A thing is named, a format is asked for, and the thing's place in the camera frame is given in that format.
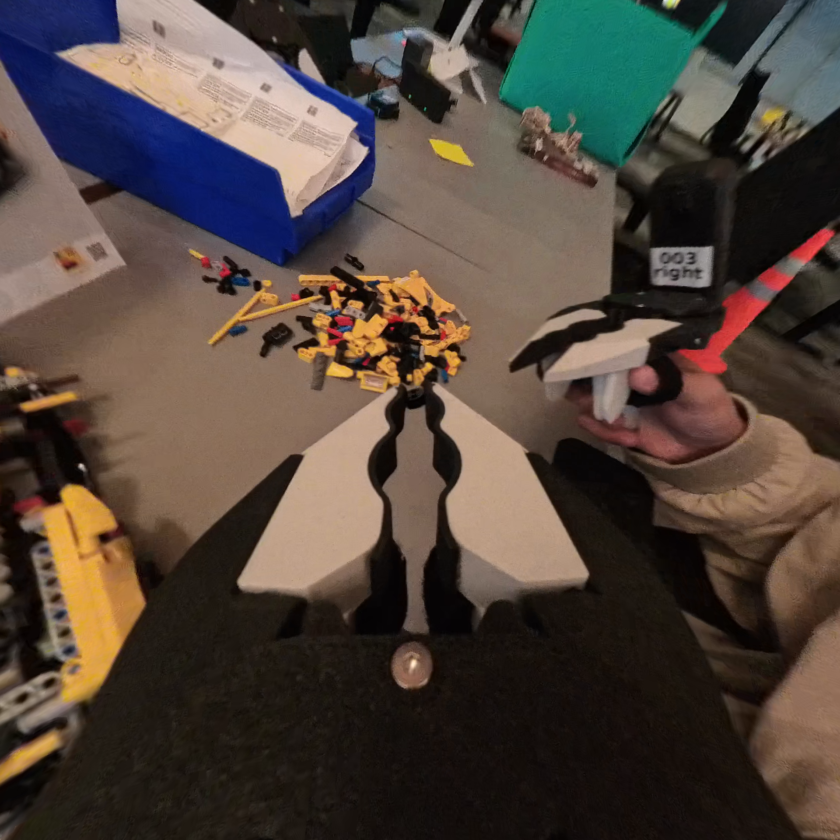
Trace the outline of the white paper sheets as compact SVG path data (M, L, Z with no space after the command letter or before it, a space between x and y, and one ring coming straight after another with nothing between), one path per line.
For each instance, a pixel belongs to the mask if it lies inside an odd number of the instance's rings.
M72 46L58 56L273 168L292 217L373 162L360 119L307 91L198 2L116 6L115 43Z

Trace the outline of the grey desk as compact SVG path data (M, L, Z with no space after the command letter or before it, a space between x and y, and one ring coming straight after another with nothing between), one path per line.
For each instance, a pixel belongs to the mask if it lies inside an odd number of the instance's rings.
M246 295L202 283L189 248L232 257L282 300L345 253L374 275L419 270L471 326L457 397L547 459L579 434L570 408L508 360L548 315L607 292L615 174L571 182L518 151L518 122L496 98L464 96L439 126L402 106L375 127L371 188L283 267L124 192L91 205L126 266L4 325L2 359L80 377L94 475L139 554L168 572L281 461L372 398L346 382L313 391L288 347L260 359L265 327L208 346ZM475 166L438 159L429 139Z

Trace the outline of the person's right forearm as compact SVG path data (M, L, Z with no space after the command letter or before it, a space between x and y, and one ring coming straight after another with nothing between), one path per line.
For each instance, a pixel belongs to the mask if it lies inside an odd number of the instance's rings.
M712 588L756 639L838 669L839 468L792 425L731 396L741 437L684 465L631 455L671 528L695 534Z

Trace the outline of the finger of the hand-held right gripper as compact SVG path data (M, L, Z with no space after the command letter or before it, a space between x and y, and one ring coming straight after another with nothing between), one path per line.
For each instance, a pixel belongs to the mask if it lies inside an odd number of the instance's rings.
M613 327L613 317L597 306L576 306L556 312L516 352L508 363L510 373L536 367L539 375L568 350Z
M546 365L542 383L565 384L643 366L652 354L659 354L653 349L654 341L681 327L680 322L673 320L632 319L616 331L574 342Z

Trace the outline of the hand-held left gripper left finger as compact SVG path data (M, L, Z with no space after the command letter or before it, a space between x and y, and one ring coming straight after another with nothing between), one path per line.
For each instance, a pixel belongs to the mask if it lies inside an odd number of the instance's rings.
M332 604L362 634L403 630L406 561L384 485L406 408L406 388L391 390L303 452L238 577L240 591Z

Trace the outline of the black electronic box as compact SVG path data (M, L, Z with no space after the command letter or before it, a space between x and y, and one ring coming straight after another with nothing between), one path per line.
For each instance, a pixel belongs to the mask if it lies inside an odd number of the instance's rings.
M426 119L440 124L455 100L452 92L431 72L433 50L433 43L423 36L405 37L398 88L402 97Z

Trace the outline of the long yellow brick axle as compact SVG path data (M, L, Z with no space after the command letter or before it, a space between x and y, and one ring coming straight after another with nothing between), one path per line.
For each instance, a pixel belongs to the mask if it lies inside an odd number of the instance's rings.
M312 297L301 298L301 299L298 299L298 300L295 300L295 301L290 301L289 303L284 303L284 304L277 305L275 307L263 308L259 311L249 312L249 313L239 317L238 321L239 322L251 322L251 321L259 320L259 319L262 319L262 318L273 317L273 316L275 316L277 314L280 314L282 312L288 312L290 310L297 309L297 308L300 308L300 307L307 307L308 308L315 303L322 302L323 300L324 300L323 296L312 296Z
M207 345L214 347L230 333L231 329L239 326L240 324L244 324L246 316L249 315L259 303L261 303L262 298L262 291L256 292L232 318L227 320L223 326L213 334L213 336L206 342Z

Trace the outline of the orange traffic cone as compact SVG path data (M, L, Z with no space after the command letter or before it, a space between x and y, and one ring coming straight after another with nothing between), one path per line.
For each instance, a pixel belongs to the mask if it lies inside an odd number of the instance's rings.
M728 294L722 304L725 313L720 329L709 338L704 348L680 350L679 355L701 371L715 375L723 373L727 369L723 354L830 242L837 227L834 225L820 229L750 283Z

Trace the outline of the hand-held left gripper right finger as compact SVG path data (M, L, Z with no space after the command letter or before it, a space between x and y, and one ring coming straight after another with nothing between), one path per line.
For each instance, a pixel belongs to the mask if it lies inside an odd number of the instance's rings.
M423 572L434 634L468 634L495 602L585 588L590 578L529 452L440 385L425 388L444 486Z

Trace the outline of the teal object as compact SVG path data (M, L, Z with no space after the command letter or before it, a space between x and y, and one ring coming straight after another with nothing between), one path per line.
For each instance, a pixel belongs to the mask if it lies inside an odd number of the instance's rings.
M499 89L522 112L539 107L556 130L573 115L582 148L619 167L634 154L726 2L534 2Z

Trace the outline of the brown wooden model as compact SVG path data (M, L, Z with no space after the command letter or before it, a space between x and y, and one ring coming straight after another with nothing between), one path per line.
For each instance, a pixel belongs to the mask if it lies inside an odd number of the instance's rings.
M566 178L593 188L599 180L597 165L581 151L582 133L576 117L568 114L564 131L554 131L548 112L540 107L525 108L519 123L518 151Z

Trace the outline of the person's right hand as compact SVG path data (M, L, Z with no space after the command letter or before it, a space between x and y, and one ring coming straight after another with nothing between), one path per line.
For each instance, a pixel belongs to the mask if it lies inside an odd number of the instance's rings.
M674 353L683 388L671 402L639 408L634 425L595 418L591 388L572 384L565 398L577 410L577 422L609 445L634 450L671 465L682 465L733 445L747 432L749 417L714 375Z

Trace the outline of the pile of toy bricks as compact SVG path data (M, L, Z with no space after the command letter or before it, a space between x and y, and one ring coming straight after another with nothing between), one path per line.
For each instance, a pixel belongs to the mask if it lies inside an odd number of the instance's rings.
M423 273L352 275L334 267L328 275L300 275L298 302L311 314L296 320L310 338L293 349L302 362L326 363L325 376L355 381L367 392L446 384L466 363L471 326Z

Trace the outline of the yellow toy brick car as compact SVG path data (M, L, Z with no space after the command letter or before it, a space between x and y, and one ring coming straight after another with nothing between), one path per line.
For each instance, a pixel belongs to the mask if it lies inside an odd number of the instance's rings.
M79 444L74 375L1 369L1 827L75 741L140 617L142 574Z

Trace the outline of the white instruction booklet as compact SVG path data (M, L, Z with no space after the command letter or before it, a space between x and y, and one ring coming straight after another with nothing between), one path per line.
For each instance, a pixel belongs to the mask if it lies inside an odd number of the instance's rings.
M1 68L1 323L125 266Z

